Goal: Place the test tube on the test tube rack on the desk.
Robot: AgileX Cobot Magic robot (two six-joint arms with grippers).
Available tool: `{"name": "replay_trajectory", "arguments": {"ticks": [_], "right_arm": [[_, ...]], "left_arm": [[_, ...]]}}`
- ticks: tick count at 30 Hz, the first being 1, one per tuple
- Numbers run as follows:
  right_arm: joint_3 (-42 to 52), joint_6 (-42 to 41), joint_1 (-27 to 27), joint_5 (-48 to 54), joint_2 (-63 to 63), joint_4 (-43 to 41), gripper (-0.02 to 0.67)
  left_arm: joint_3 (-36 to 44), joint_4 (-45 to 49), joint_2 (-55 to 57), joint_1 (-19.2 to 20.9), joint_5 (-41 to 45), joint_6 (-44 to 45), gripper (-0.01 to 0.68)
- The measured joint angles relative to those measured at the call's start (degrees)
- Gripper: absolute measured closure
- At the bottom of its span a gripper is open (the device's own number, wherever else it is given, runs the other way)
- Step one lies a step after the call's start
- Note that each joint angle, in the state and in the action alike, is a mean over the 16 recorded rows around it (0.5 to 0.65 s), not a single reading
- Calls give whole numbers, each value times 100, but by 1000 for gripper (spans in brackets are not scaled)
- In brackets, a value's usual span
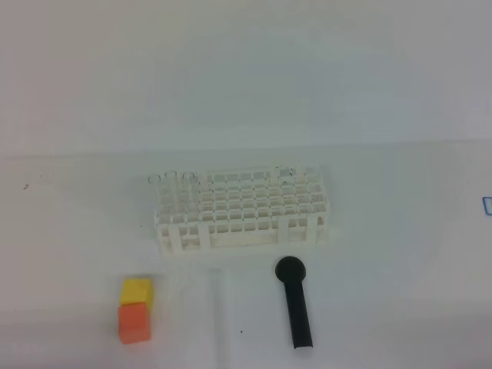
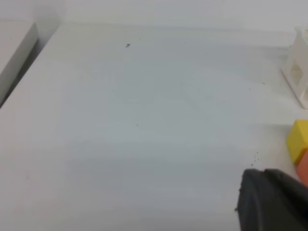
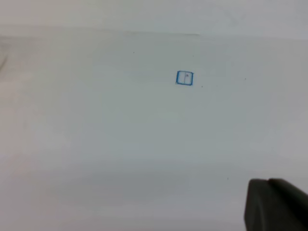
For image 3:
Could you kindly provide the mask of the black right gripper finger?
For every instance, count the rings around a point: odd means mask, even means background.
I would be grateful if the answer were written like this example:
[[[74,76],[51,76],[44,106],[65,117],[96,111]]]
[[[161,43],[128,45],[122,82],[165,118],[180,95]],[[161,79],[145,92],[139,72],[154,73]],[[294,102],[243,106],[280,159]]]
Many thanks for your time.
[[[283,179],[251,179],[244,222],[247,231],[306,231],[308,194]]]

